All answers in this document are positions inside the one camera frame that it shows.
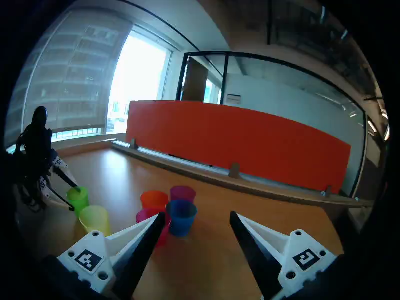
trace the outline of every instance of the desk divider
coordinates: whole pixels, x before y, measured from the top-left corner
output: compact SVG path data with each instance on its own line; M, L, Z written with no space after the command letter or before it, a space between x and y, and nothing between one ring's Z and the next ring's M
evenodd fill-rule
M190 101L131 101L126 141L269 180L339 193L351 146L255 110Z

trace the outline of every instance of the glass wall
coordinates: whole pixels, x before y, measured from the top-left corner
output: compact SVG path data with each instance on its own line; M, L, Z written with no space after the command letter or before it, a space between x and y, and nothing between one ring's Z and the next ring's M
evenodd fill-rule
M366 115L359 105L318 75L287 63L279 63L276 59L235 52L207 56L202 53L204 52L199 52L199 56L195 52L189 53L188 59L201 61L199 58L210 58L214 69L223 74L223 84L219 91L222 99L210 101L212 84L207 80L205 103L223 104L283 117L349 144L351 151L341 194L352 196L359 180L366 142ZM228 65L224 73L226 56Z

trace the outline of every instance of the ceiling light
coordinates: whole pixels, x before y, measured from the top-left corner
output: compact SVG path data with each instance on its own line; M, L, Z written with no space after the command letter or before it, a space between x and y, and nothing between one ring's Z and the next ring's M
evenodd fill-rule
M343 108L343 110L346 111L346 107L344 105L342 105L339 101L333 100L333 99L331 99L331 98L329 98L329 97L327 97L325 95L322 95L320 93L316 93L316 95L318 95L318 96L320 96L320 97L322 97L322 98L324 98L326 100L329 100L329 101L331 101L331 102L333 102L333 103L335 103L337 105L340 105Z
M369 126L371 126L371 128L372 128L372 130L373 130L374 133L377 133L377 132L378 132L378 130L375 128L374 124L372 124L371 121L368 121L368 124L369 124Z
M389 125L387 126L386 134L384 135L384 140L387 141L389 139L390 134L390 127Z

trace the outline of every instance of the window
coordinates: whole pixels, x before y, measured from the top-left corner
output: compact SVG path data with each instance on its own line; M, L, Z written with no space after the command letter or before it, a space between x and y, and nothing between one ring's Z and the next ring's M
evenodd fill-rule
M86 138L99 136L102 134L101 128L88 128L88 129L79 129L79 130L69 130L53 133L51 136L51 142L59 142L65 140L71 140L76 138ZM13 154L16 150L17 145L12 145L6 149L9 154Z
M204 103L220 104L221 89L209 79L205 82Z
M132 31L122 48L108 104L106 132L127 132L130 101L161 100L171 51Z

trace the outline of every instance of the white wall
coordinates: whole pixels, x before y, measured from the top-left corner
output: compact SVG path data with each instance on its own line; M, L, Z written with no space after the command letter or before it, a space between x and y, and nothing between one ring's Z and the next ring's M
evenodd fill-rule
M240 104L228 104L230 106L290 119L321 130L351 145L342 185L342 190L347 195L351 193L363 157L364 128L354 122L341 107L288 85L239 74L227 76L225 104L227 94L241 96Z

